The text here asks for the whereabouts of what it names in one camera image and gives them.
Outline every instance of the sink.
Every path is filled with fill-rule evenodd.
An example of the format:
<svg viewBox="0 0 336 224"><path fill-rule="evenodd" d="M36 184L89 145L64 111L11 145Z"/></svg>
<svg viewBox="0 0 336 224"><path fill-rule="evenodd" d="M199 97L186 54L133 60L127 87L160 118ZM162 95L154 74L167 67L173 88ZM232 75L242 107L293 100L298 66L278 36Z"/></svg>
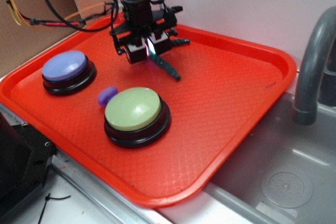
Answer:
<svg viewBox="0 0 336 224"><path fill-rule="evenodd" d="M255 223L334 223L336 110L319 104L316 122L301 126L292 103L284 93L205 191Z"/></svg>

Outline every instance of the sink drain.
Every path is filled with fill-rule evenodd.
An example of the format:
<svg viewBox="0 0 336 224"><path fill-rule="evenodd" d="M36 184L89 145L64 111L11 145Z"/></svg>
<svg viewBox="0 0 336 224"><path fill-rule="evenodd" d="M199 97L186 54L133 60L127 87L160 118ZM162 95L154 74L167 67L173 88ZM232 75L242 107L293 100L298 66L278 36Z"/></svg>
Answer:
<svg viewBox="0 0 336 224"><path fill-rule="evenodd" d="M313 185L308 176L291 167L276 167L262 177L261 191L276 206L296 208L310 200Z"/></svg>

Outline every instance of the black button base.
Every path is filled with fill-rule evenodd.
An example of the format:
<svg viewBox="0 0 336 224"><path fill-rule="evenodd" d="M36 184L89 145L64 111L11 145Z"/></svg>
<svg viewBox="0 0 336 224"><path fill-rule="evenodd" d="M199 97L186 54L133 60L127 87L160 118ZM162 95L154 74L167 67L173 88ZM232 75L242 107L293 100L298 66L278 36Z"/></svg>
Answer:
<svg viewBox="0 0 336 224"><path fill-rule="evenodd" d="M119 131L105 118L104 129L110 140L123 148L139 148L158 140L169 128L171 115L168 105L160 98L161 110L157 118L144 128L136 131Z"/></svg>
<svg viewBox="0 0 336 224"><path fill-rule="evenodd" d="M82 71L73 77L61 81L47 80L43 74L43 87L52 95L68 95L76 93L88 86L96 77L95 64L85 56L87 63Z"/></svg>

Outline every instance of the orange tray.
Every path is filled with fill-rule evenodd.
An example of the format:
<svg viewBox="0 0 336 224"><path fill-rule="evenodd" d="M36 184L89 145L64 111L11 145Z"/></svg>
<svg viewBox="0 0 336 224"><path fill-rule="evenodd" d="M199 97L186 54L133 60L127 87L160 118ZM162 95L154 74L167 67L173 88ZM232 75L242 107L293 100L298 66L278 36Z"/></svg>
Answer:
<svg viewBox="0 0 336 224"><path fill-rule="evenodd" d="M89 28L108 22L104 18ZM130 65L115 52L108 30L77 32L10 73L0 83L0 101L134 203L175 204L202 189L297 71L280 50L182 25L176 29L191 44L161 57L175 67L180 81L149 60ZM82 51L98 74L80 92L55 97L43 88L41 68L67 50ZM166 134L143 148L115 146L97 103L108 86L156 91L171 110Z"/></svg>

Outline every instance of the small purple object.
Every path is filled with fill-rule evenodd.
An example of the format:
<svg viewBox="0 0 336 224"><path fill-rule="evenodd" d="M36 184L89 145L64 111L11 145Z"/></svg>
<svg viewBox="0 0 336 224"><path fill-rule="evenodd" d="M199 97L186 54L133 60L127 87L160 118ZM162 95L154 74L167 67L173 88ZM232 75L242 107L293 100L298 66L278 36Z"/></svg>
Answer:
<svg viewBox="0 0 336 224"><path fill-rule="evenodd" d="M109 103L109 101L116 95L118 94L118 89L114 86L110 86L103 91L100 92L98 96L98 103L100 106L103 108L106 107L106 105Z"/></svg>
<svg viewBox="0 0 336 224"><path fill-rule="evenodd" d="M67 51L48 60L42 74L48 81L63 81L80 73L87 64L87 58L80 51Z"/></svg>

